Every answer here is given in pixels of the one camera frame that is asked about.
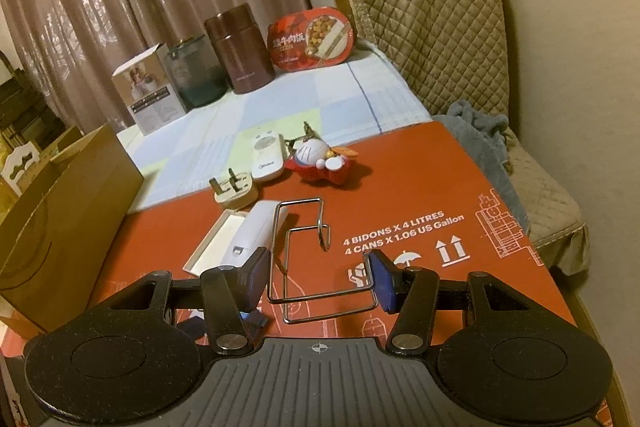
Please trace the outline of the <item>beige quilted chair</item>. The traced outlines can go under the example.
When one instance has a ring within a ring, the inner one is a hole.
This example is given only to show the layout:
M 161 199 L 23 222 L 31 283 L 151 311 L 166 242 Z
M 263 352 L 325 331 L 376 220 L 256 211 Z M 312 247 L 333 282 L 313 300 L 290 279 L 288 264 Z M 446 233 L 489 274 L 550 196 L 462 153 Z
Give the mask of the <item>beige quilted chair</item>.
M 348 0 L 359 37 L 398 70 L 428 113 L 465 100 L 508 117 L 510 79 L 502 0 Z M 527 236 L 548 268 L 566 275 L 590 265 L 579 206 L 526 152 L 509 124 L 510 179 L 527 212 Z

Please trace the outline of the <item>white wall plate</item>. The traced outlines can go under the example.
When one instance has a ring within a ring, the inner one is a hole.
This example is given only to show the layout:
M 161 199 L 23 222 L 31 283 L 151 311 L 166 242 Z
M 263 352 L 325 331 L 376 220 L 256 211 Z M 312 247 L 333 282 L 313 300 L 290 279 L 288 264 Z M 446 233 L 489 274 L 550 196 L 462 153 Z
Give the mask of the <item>white wall plate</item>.
M 207 269 L 221 265 L 224 253 L 247 216 L 244 211 L 224 210 L 186 260 L 183 271 L 199 277 Z

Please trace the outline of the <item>brown thermos flask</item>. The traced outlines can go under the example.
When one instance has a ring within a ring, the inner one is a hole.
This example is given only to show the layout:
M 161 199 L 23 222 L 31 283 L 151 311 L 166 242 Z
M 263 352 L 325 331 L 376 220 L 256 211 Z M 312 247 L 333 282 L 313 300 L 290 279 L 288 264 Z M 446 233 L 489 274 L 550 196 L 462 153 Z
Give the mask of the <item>brown thermos flask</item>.
M 204 28 L 228 72 L 234 93 L 256 91 L 276 78 L 265 40 L 248 3 L 209 17 Z

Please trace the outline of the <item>white product box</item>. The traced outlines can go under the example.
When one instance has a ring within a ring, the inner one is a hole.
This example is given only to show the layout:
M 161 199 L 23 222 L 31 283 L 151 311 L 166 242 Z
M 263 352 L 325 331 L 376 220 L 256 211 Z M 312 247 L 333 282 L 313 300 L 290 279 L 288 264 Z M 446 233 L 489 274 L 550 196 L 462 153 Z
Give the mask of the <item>white product box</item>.
M 157 43 L 118 66 L 112 74 L 118 94 L 143 135 L 188 113 L 169 74 L 168 55 L 168 46 Z

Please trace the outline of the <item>grey blue blanket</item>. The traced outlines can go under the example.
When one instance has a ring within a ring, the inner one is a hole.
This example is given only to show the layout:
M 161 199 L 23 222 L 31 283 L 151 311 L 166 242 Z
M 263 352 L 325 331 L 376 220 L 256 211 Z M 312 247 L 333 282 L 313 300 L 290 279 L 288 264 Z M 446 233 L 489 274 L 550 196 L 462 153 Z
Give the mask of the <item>grey blue blanket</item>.
M 527 212 L 510 179 L 512 167 L 506 148 L 508 117 L 483 113 L 468 101 L 458 100 L 444 115 L 434 115 L 433 120 L 454 136 L 497 191 L 511 215 L 528 233 Z

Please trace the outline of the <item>dark green glass jar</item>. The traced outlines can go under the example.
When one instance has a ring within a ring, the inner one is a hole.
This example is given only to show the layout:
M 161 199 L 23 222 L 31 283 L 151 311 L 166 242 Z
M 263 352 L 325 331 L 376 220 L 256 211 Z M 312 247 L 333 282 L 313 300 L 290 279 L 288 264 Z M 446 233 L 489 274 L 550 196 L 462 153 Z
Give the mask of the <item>dark green glass jar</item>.
M 195 108 L 222 98 L 228 74 L 206 35 L 182 39 L 169 49 L 171 78 L 186 105 Z

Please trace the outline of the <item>red instant meal package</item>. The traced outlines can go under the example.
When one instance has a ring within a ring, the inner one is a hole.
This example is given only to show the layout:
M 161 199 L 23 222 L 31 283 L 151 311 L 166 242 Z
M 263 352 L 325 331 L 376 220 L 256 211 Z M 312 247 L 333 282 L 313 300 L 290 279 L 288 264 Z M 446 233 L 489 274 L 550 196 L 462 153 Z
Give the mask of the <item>red instant meal package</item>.
M 285 72 L 341 64 L 349 58 L 354 43 L 352 23 L 330 6 L 288 14 L 268 27 L 271 62 Z

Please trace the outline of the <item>metal wire rack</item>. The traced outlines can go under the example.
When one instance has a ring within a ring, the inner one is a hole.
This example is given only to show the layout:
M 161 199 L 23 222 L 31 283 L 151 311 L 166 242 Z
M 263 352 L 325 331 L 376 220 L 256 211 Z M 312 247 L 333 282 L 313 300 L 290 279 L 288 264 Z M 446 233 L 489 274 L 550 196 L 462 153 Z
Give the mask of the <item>metal wire rack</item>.
M 337 321 L 378 305 L 371 262 L 349 268 L 332 247 L 320 197 L 277 202 L 273 210 L 267 297 L 288 325 Z

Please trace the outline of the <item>red Doraemon plush toy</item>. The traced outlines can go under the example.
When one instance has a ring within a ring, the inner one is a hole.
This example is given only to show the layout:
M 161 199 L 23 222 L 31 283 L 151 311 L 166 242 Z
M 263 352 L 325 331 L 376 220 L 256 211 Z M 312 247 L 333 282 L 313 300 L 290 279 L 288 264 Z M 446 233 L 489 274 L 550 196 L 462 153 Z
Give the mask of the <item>red Doraemon plush toy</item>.
M 304 133 L 285 141 L 288 158 L 284 169 L 294 172 L 306 183 L 328 182 L 335 186 L 347 183 L 359 153 L 347 146 L 331 146 L 304 122 Z

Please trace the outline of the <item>stacked cardboard boxes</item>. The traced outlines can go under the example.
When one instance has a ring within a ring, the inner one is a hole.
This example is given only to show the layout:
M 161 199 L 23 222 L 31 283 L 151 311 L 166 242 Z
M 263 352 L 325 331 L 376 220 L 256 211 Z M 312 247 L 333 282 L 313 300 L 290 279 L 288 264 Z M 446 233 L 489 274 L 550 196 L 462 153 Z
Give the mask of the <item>stacked cardboard boxes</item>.
M 76 127 L 64 121 L 27 78 L 1 53 L 1 194 L 13 204 L 47 168 L 49 161 L 82 138 Z

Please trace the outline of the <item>small white remote control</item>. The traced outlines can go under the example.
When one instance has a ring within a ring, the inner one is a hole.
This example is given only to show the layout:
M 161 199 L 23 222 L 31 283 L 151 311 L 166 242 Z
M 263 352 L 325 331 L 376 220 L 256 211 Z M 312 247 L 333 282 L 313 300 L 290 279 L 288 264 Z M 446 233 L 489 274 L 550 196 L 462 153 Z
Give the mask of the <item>small white remote control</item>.
M 265 131 L 255 136 L 252 144 L 250 174 L 256 182 L 279 178 L 284 171 L 284 143 L 282 135 Z

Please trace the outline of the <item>brown cardboard box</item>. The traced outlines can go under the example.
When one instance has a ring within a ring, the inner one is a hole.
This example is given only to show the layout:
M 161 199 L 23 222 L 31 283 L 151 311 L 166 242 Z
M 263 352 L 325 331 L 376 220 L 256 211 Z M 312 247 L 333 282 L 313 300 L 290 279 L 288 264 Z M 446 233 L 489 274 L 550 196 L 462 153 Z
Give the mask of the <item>brown cardboard box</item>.
M 1 320 L 25 339 L 84 311 L 143 176 L 110 126 L 46 161 L 1 222 Z

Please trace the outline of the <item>pastel checked tablecloth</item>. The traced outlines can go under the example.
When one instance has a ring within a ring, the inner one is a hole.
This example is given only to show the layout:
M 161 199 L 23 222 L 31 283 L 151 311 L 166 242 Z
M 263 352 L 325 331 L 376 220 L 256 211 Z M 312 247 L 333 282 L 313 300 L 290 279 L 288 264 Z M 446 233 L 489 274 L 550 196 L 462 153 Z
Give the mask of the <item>pastel checked tablecloth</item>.
M 130 127 L 117 138 L 144 176 L 130 207 L 137 212 L 206 190 L 229 170 L 250 170 L 253 142 L 264 131 L 295 139 L 310 126 L 331 145 L 350 145 L 430 119 L 384 53 L 360 39 L 342 64 L 288 72 L 149 135 Z

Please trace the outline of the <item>beige three-pin plug adapter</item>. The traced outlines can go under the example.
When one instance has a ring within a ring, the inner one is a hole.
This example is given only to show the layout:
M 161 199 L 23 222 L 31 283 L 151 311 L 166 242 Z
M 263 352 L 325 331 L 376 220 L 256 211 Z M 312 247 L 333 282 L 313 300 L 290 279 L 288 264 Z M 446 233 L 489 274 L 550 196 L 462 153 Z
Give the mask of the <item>beige three-pin plug adapter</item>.
M 235 173 L 228 169 L 224 180 L 210 178 L 209 185 L 214 191 L 214 199 L 222 209 L 242 210 L 258 199 L 259 191 L 253 177 L 248 172 Z

